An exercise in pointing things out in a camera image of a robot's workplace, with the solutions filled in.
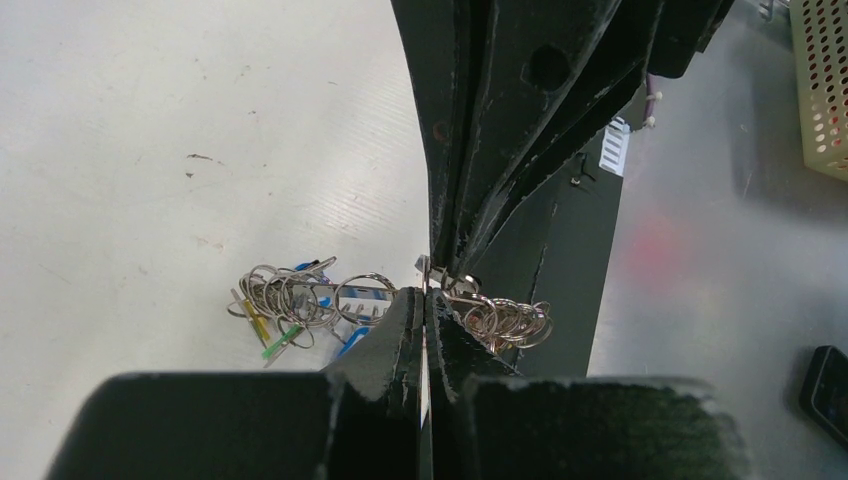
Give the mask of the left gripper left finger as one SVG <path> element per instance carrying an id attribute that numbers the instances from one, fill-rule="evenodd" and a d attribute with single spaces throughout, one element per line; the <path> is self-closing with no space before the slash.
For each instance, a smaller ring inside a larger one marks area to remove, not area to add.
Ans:
<path id="1" fill-rule="evenodd" d="M 51 479 L 414 479 L 423 295 L 314 372 L 133 372 L 86 400 Z"/>

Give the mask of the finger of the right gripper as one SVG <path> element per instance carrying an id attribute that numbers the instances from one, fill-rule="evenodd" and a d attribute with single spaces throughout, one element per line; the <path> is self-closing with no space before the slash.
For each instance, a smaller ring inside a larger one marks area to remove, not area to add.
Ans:
<path id="1" fill-rule="evenodd" d="M 477 260 L 472 162 L 477 3 L 393 1 L 391 6 L 426 160 L 430 253 L 438 265 L 472 265 Z"/>

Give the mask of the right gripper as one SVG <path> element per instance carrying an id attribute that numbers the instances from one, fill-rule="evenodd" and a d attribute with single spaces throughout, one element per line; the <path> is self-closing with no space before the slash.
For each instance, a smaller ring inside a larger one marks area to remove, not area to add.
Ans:
<path id="1" fill-rule="evenodd" d="M 683 76 L 733 3 L 494 2 L 448 271 L 471 271 L 516 208 L 631 102 L 646 69 Z"/>

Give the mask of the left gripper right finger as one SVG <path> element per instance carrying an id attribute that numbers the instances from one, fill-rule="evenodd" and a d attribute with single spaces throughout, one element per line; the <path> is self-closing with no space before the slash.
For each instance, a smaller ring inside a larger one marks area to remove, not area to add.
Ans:
<path id="1" fill-rule="evenodd" d="M 519 374 L 425 297 L 435 479 L 752 479 L 733 417 L 701 381 Z"/>

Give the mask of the key with black tag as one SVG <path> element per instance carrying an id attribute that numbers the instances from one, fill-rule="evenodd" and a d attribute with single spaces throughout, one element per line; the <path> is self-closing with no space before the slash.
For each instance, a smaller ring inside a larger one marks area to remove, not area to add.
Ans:
<path id="1" fill-rule="evenodd" d="M 415 268 L 422 275 L 424 286 L 438 287 L 451 296 L 478 294 L 480 282 L 472 275 L 452 276 L 443 267 L 435 266 L 428 255 L 420 255 Z"/>

